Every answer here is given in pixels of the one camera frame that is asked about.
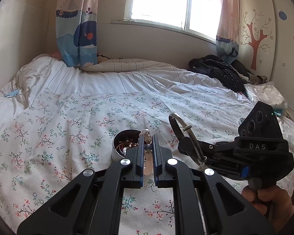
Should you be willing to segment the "right hand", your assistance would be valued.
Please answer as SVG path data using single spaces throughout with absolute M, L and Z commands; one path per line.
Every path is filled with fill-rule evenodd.
M 279 232 L 294 214 L 294 205 L 284 189 L 274 185 L 256 192 L 248 186 L 242 190 L 242 196 L 262 215 L 272 211 L 271 224 Z

